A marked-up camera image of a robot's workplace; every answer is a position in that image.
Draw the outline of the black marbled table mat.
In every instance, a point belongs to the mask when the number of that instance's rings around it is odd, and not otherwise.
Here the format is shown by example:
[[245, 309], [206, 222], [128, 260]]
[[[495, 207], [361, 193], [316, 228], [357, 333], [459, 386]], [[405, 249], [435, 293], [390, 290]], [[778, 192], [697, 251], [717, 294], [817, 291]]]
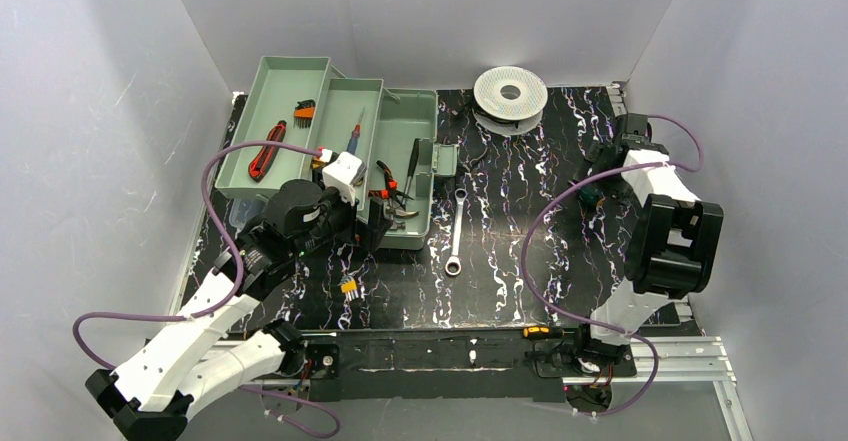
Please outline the black marbled table mat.
[[[437, 139], [459, 151], [459, 170], [434, 183], [430, 227], [417, 251], [371, 254], [333, 243], [235, 326], [246, 334], [284, 319], [303, 330], [477, 328], [559, 323], [558, 309], [587, 315], [624, 278], [624, 254], [638, 201], [607, 197], [586, 209], [563, 192], [597, 137], [612, 131], [614, 106], [601, 87], [553, 88], [539, 127], [503, 138], [480, 129], [464, 109], [466, 90], [441, 90]], [[456, 211], [467, 191], [459, 256], [447, 276]], [[340, 283], [354, 278], [359, 299]]]

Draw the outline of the red black utility knife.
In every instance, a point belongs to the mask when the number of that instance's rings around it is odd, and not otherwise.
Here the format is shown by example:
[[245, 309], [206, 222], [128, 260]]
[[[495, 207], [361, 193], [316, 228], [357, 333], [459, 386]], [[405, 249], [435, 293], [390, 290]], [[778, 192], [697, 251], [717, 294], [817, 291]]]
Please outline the red black utility knife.
[[[268, 132], [266, 140], [282, 142], [285, 138], [286, 131], [287, 122], [285, 120], [279, 120]], [[273, 146], [263, 146], [260, 149], [248, 167], [248, 175], [253, 181], [260, 182], [264, 179], [274, 162], [277, 152], [278, 148]]]

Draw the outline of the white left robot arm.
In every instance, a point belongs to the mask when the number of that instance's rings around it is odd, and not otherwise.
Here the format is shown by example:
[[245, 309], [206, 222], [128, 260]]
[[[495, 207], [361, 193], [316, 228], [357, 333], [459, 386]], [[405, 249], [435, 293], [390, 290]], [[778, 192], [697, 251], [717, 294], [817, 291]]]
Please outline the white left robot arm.
[[221, 253], [179, 314], [117, 367], [95, 370], [85, 388], [127, 440], [176, 440], [188, 422], [257, 377], [308, 372], [307, 341], [278, 320], [247, 340], [213, 346], [295, 275], [301, 257], [340, 240], [375, 249], [391, 225], [385, 202], [367, 200], [367, 220], [335, 187], [284, 183], [261, 213], [246, 221], [233, 249]]

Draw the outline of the yellow black screwdriver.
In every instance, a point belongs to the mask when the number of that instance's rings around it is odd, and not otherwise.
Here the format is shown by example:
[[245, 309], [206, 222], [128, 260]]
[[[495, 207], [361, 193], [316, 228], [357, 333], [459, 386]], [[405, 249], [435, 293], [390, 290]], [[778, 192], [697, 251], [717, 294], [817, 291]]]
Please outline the yellow black screwdriver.
[[533, 325], [522, 330], [522, 336], [533, 341], [558, 339], [564, 335], [565, 329], [559, 326]]

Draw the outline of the small yellow bit holder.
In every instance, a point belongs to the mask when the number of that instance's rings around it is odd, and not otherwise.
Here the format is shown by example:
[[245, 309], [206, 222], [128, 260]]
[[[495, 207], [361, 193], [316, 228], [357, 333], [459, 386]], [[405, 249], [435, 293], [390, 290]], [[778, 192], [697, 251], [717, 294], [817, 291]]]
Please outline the small yellow bit holder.
[[340, 283], [340, 291], [344, 295], [346, 302], [352, 302], [360, 298], [361, 291], [359, 284], [354, 278], [346, 278]]

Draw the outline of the orange hex key set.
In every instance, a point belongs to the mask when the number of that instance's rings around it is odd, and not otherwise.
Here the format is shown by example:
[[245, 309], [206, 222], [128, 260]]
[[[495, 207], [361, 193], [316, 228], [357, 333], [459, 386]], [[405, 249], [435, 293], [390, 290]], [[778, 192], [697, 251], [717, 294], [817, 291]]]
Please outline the orange hex key set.
[[309, 128], [316, 112], [316, 101], [306, 99], [298, 101], [293, 111], [293, 120], [299, 128]]

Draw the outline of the silver combination wrench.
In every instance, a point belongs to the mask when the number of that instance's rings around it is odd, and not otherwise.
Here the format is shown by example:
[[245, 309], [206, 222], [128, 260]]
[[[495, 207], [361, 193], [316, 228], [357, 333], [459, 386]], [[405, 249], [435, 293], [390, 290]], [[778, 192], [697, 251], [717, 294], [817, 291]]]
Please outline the silver combination wrench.
[[458, 276], [462, 270], [459, 252], [461, 247], [462, 223], [467, 191], [461, 188], [456, 189], [454, 191], [454, 197], [456, 201], [456, 211], [452, 230], [451, 252], [444, 266], [446, 275], [450, 277]]

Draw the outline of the red handled pliers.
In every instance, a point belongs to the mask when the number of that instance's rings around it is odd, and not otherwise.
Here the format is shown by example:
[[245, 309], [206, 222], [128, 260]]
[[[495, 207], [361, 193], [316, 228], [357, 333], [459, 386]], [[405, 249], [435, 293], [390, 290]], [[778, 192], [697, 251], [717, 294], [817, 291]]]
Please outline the red handled pliers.
[[369, 189], [368, 196], [371, 198], [378, 198], [381, 200], [388, 200], [396, 202], [401, 208], [405, 208], [407, 205], [407, 201], [410, 199], [410, 196], [403, 193], [398, 188], [398, 183], [395, 180], [392, 171], [388, 167], [386, 163], [381, 160], [376, 161], [377, 166], [383, 173], [383, 179], [385, 183], [385, 187], [382, 189]]

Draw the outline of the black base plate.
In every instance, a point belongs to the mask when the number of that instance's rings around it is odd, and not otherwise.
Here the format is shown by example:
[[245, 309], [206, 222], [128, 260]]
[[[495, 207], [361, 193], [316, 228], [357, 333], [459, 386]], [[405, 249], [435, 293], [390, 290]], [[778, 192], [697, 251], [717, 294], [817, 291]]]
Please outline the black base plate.
[[565, 386], [632, 378], [631, 354], [614, 368], [581, 367], [572, 333], [528, 340], [520, 328], [309, 332], [303, 354], [259, 382], [300, 386], [316, 402], [529, 398], [561, 402]]

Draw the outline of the aluminium frame rail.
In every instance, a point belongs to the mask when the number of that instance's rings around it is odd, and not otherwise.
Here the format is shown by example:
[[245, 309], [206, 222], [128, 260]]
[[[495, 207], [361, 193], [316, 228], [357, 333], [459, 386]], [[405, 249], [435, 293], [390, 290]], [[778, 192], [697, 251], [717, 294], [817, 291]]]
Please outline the aluminium frame rail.
[[533, 342], [512, 330], [313, 332], [307, 338], [281, 373], [261, 371], [243, 384], [317, 403], [515, 398], [597, 416], [647, 382], [700, 383], [715, 391], [730, 439], [752, 437], [717, 336], [653, 337], [634, 342], [612, 367], [584, 369], [567, 362], [563, 337]]

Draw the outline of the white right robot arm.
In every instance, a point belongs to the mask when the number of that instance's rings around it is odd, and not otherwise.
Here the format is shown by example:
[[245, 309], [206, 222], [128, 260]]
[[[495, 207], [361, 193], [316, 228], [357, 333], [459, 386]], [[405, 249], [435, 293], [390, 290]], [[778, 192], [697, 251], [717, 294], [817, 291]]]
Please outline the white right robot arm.
[[614, 121], [611, 141], [599, 146], [593, 170], [613, 170], [642, 205], [625, 252], [625, 276], [590, 316], [589, 337], [622, 346], [657, 310], [701, 292], [714, 265], [724, 211], [687, 188], [668, 150], [652, 139], [650, 116]]

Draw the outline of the white filament spool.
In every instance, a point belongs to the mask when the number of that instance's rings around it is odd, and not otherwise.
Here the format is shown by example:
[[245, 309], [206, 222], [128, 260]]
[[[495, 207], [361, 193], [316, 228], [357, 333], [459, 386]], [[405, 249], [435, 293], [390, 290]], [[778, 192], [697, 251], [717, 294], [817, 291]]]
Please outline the white filament spool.
[[535, 73], [517, 66], [483, 72], [473, 85], [472, 113], [485, 130], [512, 137], [535, 129], [548, 103], [548, 89]]

